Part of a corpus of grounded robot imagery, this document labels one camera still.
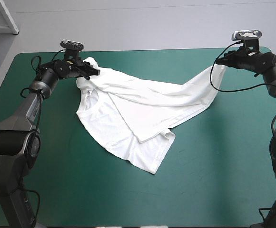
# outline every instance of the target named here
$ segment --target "black cable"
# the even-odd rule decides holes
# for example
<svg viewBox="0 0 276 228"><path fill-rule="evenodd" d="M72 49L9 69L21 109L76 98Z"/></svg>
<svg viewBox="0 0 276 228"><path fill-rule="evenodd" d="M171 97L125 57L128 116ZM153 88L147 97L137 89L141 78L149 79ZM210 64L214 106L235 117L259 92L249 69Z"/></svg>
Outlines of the black cable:
<svg viewBox="0 0 276 228"><path fill-rule="evenodd" d="M210 71L210 84L211 84L211 86L212 86L214 89L216 89L217 91L224 92L224 93L241 92L241 91L245 91L245 90L254 89L254 88L257 88L257 87L259 87L259 86L273 86L273 87L276 88L276 85L274 85L274 84L269 84L269 83L260 83L260 84L258 84L258 85L254 85L254 86L251 86L251 87L242 88L242 89L235 89L235 90L222 90L222 89L216 88L216 87L213 85L213 82L212 82L212 72L213 72L213 68L214 68L214 65L215 65L217 59L219 59L219 57L220 57L222 54L224 54L224 52L225 52L229 47L231 47L231 46L233 46L233 45L235 45L235 44L239 44L239 43L242 43L242 42L239 41L239 42L236 42L236 43L233 43L233 44L229 45L229 46L226 47L226 48L222 51L222 53L220 53L219 56L215 59L213 65L212 65L211 71ZM270 125L270 126L271 126L271 132L272 132L272 135L273 135L273 136L275 136L275 133L274 133L274 123L275 123L275 120L276 120L276 115L274 116L274 118L273 118L273 120L272 120L272 122L271 122L271 125Z"/></svg>
<svg viewBox="0 0 276 228"><path fill-rule="evenodd" d="M39 62L38 62L38 66L37 66L37 68L34 68L34 66L33 66L33 61L36 59L36 58L38 58L39 59ZM42 58L41 58L41 56L34 56L32 59L31 59L31 66L32 66L32 69L37 73L36 74L36 80L41 80L42 79L42 74L41 74L41 70L39 69L39 67L40 67L40 65L41 65L41 62L42 62Z"/></svg>
<svg viewBox="0 0 276 228"><path fill-rule="evenodd" d="M262 211L263 211L263 210L271 210L271 209L272 209L272 208L259 208L259 209L258 209L258 212L260 213L260 215L261 215L263 221L265 221L265 217L264 217Z"/></svg>
<svg viewBox="0 0 276 228"><path fill-rule="evenodd" d="M53 57L52 57L52 59L51 59L51 61L53 61L54 60L54 58L58 55L58 53L60 53L60 52L62 52L62 51L64 51L64 49L62 49L62 50L60 50L60 51L58 51Z"/></svg>
<svg viewBox="0 0 276 228"><path fill-rule="evenodd" d="M34 133L32 135L32 139L31 139L31 143L29 144L29 147L28 147L28 152L31 151L32 149L32 145L33 145L33 142L34 142L34 139L36 138L36 135L37 135L37 132L38 132L38 129L39 129L39 123L40 123L40 117L41 117L41 112L42 112L42 99L44 99L43 97L43 93L42 93L42 90L41 89L38 89L38 90L33 90L33 89L30 89L28 87L26 88L23 88L21 93L20 93L20 96L21 97L24 97L26 98L24 95L23 95L23 92L25 90L29 89L30 92L33 92L33 93L36 93L37 96L38 96L38 99L39 99L39 113L38 113L38 119L37 119L37 124L36 124L36 127L34 129ZM25 189L24 186L23 186L23 171L24 171L24 167L22 169L22 172L21 172L21 175L20 175L20 182L19 182L19 189L21 191L27 191L27 192L33 192L35 193L37 196L38 196L38 205L37 205L37 210L36 210L36 213L35 213L35 219L37 220L37 217L38 217L38 213L39 213L39 206L40 206L40 195L37 191L35 190L28 190L28 189Z"/></svg>

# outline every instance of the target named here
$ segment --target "green tabletop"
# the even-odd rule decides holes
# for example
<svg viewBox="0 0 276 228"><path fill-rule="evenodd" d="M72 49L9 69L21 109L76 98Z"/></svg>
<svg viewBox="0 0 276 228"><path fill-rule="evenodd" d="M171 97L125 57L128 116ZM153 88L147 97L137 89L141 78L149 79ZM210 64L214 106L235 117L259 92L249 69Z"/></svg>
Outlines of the green tabletop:
<svg viewBox="0 0 276 228"><path fill-rule="evenodd" d="M183 84L221 51L104 51L81 57L139 78ZM53 53L14 58L0 88L0 121L21 103L20 91L35 75L30 66L35 55L45 63ZM262 82L261 76L230 68L221 88ZM276 199L268 152L276 100L265 87L218 93L206 111L173 128L176 139L155 175L97 144L76 115L79 102L75 79L68 79L43 103L41 150L25 185L41 195L38 220L44 225L247 226L261 222L257 209ZM30 199L35 208L35 196ZM0 225L7 225L1 208Z"/></svg>

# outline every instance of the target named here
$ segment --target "white t-shirt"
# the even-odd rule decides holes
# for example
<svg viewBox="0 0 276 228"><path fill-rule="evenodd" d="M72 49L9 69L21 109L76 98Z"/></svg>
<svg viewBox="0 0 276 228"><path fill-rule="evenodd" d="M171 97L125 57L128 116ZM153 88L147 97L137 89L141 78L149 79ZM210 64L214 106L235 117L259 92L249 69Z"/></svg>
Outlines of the white t-shirt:
<svg viewBox="0 0 276 228"><path fill-rule="evenodd" d="M209 107L217 91L207 68L183 85L142 80L98 67L99 76L77 79L81 90L78 117L107 151L155 174L175 135L169 128ZM226 67L215 65L212 81L220 86Z"/></svg>

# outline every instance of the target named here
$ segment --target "gray floor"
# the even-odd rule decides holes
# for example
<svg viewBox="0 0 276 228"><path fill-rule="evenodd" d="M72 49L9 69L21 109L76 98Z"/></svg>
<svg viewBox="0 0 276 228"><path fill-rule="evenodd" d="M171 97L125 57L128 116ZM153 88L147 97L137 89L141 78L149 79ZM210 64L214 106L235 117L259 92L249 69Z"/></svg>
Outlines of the gray floor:
<svg viewBox="0 0 276 228"><path fill-rule="evenodd" d="M61 39L82 42L85 51L216 48L229 45L235 30L259 29L260 44L276 53L276 0L5 3L20 33L0 34L0 85L18 53L57 51Z"/></svg>

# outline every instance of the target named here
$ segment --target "cloth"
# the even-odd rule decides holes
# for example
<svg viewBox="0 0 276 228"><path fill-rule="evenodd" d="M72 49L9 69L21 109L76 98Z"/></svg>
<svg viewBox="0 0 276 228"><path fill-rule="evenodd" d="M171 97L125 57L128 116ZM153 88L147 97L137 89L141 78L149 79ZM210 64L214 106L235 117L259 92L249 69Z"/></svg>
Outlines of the cloth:
<svg viewBox="0 0 276 228"><path fill-rule="evenodd" d="M175 135L169 128L207 109L217 91L211 67L183 85L142 80L98 67L99 76L77 79L81 102L77 115L89 134L113 155L155 174ZM212 81L220 86L226 67L215 65Z"/></svg>

